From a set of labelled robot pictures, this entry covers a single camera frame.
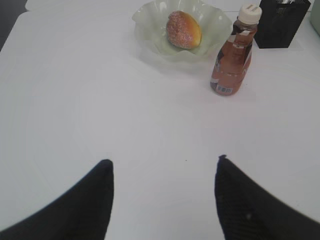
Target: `table surface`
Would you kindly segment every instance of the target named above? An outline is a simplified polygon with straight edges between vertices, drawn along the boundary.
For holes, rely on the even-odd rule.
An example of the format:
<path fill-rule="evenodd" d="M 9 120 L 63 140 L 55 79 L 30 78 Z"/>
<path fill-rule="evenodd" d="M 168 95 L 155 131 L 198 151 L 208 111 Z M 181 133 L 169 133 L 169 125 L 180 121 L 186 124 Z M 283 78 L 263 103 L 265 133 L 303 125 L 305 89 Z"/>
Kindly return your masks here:
<path fill-rule="evenodd" d="M 38 9 L 46 9 L 46 8 L 54 8 L 56 6 L 64 6 L 68 4 L 72 4 L 73 2 L 77 2 L 77 5 L 79 3 L 84 5 L 92 5 L 95 2 L 98 2 L 100 0 L 28 0 L 26 2 L 25 8 L 28 11 L 34 11 Z M 238 12 L 240 10 L 240 7 L 243 4 L 247 3 L 253 3 L 253 4 L 260 4 L 261 0 L 203 0 L 204 2 L 213 5 L 216 8 L 219 8 L 225 12 Z M 309 11 L 311 11 L 312 6 L 315 2 L 315 0 L 309 0 L 311 3 L 311 6 L 309 8 Z M 146 0 L 134 0 L 132 1 L 133 5 L 136 6 L 136 8 L 139 8 L 142 4 L 147 3 Z"/>
<path fill-rule="evenodd" d="M 254 45 L 241 89 L 221 97 L 209 86 L 215 56 L 169 63 L 141 50 L 135 3 L 106 2 L 26 12 L 0 53 L 0 229 L 111 159 L 108 239 L 222 240 L 222 154 L 320 221 L 320 37 L 310 14 L 290 48 Z"/>

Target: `wavy glass bowl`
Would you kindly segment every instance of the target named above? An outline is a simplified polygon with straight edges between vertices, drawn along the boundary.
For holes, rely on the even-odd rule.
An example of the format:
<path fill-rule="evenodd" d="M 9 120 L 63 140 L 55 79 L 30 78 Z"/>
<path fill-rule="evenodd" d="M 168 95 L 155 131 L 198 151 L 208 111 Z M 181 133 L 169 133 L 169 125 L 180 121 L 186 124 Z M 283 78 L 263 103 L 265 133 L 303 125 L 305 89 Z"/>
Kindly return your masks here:
<path fill-rule="evenodd" d="M 198 47 L 186 50 L 168 42 L 168 16 L 177 10 L 192 15 L 201 26 L 202 40 Z M 225 13 L 201 0 L 155 0 L 143 5 L 132 19 L 135 36 L 143 46 L 156 54 L 181 60 L 209 56 L 222 47 L 232 31 L 232 22 Z"/>

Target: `plastic bottle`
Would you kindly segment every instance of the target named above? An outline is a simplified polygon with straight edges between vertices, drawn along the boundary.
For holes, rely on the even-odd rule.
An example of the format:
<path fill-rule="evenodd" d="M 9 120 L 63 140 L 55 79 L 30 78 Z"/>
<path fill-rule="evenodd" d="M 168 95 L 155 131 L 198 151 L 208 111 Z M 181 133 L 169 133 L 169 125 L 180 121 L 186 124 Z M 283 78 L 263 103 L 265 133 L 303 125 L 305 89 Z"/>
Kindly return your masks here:
<path fill-rule="evenodd" d="M 244 4 L 229 39 L 221 48 L 210 85 L 223 96 L 235 94 L 247 73 L 252 57 L 252 42 L 258 29 L 262 10 L 255 4 Z"/>

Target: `mesh container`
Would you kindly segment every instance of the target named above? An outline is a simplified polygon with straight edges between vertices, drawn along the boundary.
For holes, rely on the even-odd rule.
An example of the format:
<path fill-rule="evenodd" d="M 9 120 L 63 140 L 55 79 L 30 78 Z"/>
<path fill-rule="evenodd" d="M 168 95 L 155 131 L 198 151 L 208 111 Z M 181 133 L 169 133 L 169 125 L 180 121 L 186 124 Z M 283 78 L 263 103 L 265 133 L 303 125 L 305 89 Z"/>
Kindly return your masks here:
<path fill-rule="evenodd" d="M 309 7 L 308 0 L 261 0 L 262 16 L 254 36 L 260 49 L 288 48 Z"/>

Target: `white bottle cap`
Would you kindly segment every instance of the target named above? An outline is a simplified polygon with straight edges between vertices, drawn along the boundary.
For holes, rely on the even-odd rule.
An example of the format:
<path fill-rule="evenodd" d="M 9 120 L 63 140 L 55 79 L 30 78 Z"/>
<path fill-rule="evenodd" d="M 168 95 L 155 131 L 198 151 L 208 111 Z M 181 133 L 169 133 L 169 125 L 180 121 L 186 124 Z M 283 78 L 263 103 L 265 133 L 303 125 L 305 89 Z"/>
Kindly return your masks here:
<path fill-rule="evenodd" d="M 244 24 L 258 24 L 262 15 L 262 9 L 255 4 L 244 4 L 240 11 L 238 20 Z"/>

